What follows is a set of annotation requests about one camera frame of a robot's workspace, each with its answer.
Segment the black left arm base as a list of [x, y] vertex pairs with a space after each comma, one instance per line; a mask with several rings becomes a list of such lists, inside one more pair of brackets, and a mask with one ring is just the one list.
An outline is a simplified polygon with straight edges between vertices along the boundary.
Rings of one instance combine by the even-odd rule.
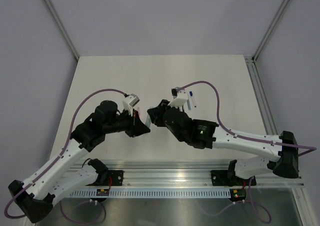
[[94, 168], [97, 173], [97, 179], [88, 184], [87, 186], [122, 186], [124, 179], [123, 170], [113, 170], [109, 169], [102, 161], [99, 159], [87, 159], [87, 165]]

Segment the white marker pen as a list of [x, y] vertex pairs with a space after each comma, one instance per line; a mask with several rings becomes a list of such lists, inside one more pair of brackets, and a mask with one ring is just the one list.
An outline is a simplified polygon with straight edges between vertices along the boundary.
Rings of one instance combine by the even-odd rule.
[[196, 107], [197, 107], [197, 104], [196, 104], [196, 101], [195, 101], [193, 92], [192, 92], [192, 91], [189, 91], [189, 95], [190, 95], [190, 98], [191, 98], [191, 101], [192, 101], [193, 106], [196, 108]]

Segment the right aluminium corner post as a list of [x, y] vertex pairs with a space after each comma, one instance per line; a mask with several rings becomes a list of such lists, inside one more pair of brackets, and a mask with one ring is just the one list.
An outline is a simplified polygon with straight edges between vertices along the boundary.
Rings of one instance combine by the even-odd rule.
[[267, 46], [267, 43], [271, 39], [274, 31], [276, 30], [276, 27], [280, 23], [280, 21], [281, 21], [282, 17], [284, 16], [291, 1], [292, 0], [282, 0], [280, 2], [280, 4], [279, 4], [275, 14], [273, 15], [265, 33], [263, 34], [263, 37], [262, 37], [260, 43], [258, 44], [258, 46], [257, 46], [257, 48], [251, 58], [254, 63], [256, 63], [258, 61], [261, 53], [263, 52], [263, 50]]

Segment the controller board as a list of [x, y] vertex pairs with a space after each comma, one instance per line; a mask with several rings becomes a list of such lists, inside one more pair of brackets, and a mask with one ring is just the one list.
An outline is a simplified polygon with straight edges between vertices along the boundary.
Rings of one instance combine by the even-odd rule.
[[108, 197], [110, 195], [110, 190], [106, 188], [97, 189], [96, 195], [98, 197]]
[[245, 199], [247, 197], [246, 189], [231, 189], [230, 190], [230, 197], [232, 199]]

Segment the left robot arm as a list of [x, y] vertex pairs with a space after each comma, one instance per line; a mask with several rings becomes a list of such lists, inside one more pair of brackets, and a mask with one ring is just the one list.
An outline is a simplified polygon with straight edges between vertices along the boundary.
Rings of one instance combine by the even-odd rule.
[[123, 111], [119, 113], [114, 101], [102, 101], [68, 135], [61, 151], [25, 180], [14, 180], [9, 184], [13, 201], [31, 223], [43, 220], [61, 197], [74, 189], [73, 186], [64, 186], [61, 176], [101, 144], [107, 134], [125, 132], [130, 138], [134, 138], [151, 131], [134, 109], [138, 102], [136, 95], [127, 95], [122, 101]]

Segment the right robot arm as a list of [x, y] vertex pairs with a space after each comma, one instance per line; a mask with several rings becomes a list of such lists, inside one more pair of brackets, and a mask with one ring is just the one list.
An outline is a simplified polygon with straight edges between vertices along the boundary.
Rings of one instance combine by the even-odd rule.
[[167, 128], [179, 142], [196, 149], [229, 149], [252, 154], [252, 158], [235, 159], [229, 163], [226, 176], [232, 184], [269, 172], [287, 179], [299, 176], [297, 142], [290, 131], [283, 131], [280, 135], [231, 131], [213, 121], [192, 119], [184, 111], [170, 106], [165, 99], [147, 113], [155, 126]]

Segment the light blue pen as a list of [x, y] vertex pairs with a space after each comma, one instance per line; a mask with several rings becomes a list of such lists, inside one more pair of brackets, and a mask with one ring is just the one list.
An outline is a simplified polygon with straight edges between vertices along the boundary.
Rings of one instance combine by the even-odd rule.
[[187, 108], [188, 108], [188, 110], [189, 110], [189, 111], [191, 111], [191, 104], [190, 104], [190, 100], [188, 99], [186, 103], [187, 103]]

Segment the aluminium corner post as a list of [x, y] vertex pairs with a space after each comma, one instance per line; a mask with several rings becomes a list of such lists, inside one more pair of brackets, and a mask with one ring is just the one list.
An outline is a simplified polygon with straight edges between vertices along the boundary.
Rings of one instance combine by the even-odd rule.
[[256, 63], [258, 61], [261, 53], [263, 52], [263, 50], [267, 46], [267, 43], [271, 39], [274, 31], [276, 30], [276, 27], [280, 23], [280, 21], [281, 21], [282, 17], [284, 16], [291, 1], [292, 0], [282, 0], [280, 2], [280, 4], [279, 4], [275, 14], [273, 15], [265, 33], [263, 34], [263, 37], [262, 37], [260, 43], [258, 44], [258, 46], [257, 46], [257, 48], [251, 58], [254, 63]]
[[67, 30], [65, 29], [65, 26], [60, 19], [60, 16], [52, 2], [52, 0], [42, 0], [45, 8], [47, 9], [50, 17], [52, 18], [57, 30], [60, 33], [60, 36], [62, 37], [62, 40], [66, 44], [67, 48], [69, 49], [70, 53], [73, 55], [74, 59], [78, 62], [80, 59], [80, 54], [78, 53], [74, 43], [72, 42]]

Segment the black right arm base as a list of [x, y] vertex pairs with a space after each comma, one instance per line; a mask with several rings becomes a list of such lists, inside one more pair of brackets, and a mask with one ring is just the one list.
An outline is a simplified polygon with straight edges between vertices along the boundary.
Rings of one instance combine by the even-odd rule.
[[214, 169], [210, 171], [211, 184], [214, 187], [242, 187], [248, 186], [250, 177], [240, 178], [236, 176], [235, 168], [237, 160], [230, 161], [228, 169]]

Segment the left aluminium corner post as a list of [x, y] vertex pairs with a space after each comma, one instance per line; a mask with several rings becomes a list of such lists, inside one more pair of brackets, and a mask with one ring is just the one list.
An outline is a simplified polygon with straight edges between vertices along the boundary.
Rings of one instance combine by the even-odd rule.
[[62, 37], [62, 40], [66, 44], [67, 48], [69, 49], [70, 53], [73, 55], [74, 59], [78, 62], [80, 59], [80, 54], [78, 53], [74, 43], [72, 42], [67, 30], [65, 29], [65, 26], [60, 19], [60, 16], [52, 2], [52, 0], [42, 0], [45, 8], [47, 9], [50, 17], [52, 18], [57, 30], [60, 33], [60, 36]]

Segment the right side aluminium rail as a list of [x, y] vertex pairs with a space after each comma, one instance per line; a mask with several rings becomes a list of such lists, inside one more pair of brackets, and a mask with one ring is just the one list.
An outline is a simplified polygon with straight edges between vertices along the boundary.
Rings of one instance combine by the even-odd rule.
[[278, 135], [278, 129], [271, 112], [271, 108], [267, 99], [266, 91], [258, 68], [251, 56], [244, 56], [247, 70], [250, 76], [252, 87], [255, 93], [259, 111], [262, 117], [264, 128], [269, 135]]

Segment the right controller board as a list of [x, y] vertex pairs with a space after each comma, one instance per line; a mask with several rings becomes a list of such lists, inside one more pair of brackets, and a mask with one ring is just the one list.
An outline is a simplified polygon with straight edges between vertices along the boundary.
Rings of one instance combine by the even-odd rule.
[[247, 197], [246, 189], [231, 189], [230, 190], [230, 197], [232, 199], [245, 199]]

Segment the green highlighter pen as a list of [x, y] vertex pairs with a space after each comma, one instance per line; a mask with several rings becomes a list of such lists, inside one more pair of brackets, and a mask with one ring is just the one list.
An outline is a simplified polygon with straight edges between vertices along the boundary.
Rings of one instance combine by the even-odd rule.
[[147, 118], [146, 118], [146, 121], [145, 121], [145, 125], [148, 127], [148, 128], [150, 128], [151, 127], [151, 118], [150, 118], [150, 116], [148, 115], [147, 116]]

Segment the aluminium rail frame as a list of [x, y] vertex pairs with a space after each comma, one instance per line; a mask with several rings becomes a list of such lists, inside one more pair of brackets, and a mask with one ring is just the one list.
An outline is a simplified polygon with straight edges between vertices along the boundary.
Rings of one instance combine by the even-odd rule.
[[[211, 170], [226, 170], [226, 160], [122, 161], [102, 160], [110, 170], [123, 170], [123, 188], [211, 188]], [[84, 160], [70, 166], [66, 178], [81, 168]], [[303, 179], [286, 179], [272, 173], [256, 176], [257, 188], [304, 188]]]

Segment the left controller board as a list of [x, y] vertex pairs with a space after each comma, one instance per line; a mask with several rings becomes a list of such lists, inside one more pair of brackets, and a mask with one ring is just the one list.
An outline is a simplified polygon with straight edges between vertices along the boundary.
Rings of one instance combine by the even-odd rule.
[[96, 195], [98, 197], [108, 197], [110, 195], [110, 190], [106, 188], [97, 189]]

